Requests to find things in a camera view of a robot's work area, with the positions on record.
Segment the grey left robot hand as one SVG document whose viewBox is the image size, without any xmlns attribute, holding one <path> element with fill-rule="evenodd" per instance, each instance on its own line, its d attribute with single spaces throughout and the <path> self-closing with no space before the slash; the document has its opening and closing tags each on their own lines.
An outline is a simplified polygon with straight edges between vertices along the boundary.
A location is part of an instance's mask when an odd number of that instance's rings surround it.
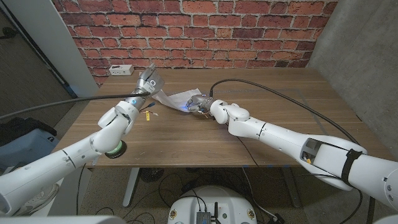
<svg viewBox="0 0 398 224">
<path fill-rule="evenodd" d="M 155 64 L 152 63 L 149 68 L 145 69 L 138 78 L 136 88 L 132 94 L 143 94 L 149 93 L 148 96 L 133 96 L 125 98 L 124 101 L 132 104 L 138 110 L 142 108 L 146 99 L 158 93 L 164 86 L 164 80 L 159 75 L 155 68 Z"/>
</svg>

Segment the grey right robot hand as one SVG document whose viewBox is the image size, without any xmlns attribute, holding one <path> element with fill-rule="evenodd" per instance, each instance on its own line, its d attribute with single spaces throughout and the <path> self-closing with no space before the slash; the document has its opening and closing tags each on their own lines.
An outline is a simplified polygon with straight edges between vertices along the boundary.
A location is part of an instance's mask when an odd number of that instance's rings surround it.
<svg viewBox="0 0 398 224">
<path fill-rule="evenodd" d="M 186 103 L 189 112 L 208 113 L 214 99 L 206 95 L 193 95 Z"/>
</svg>

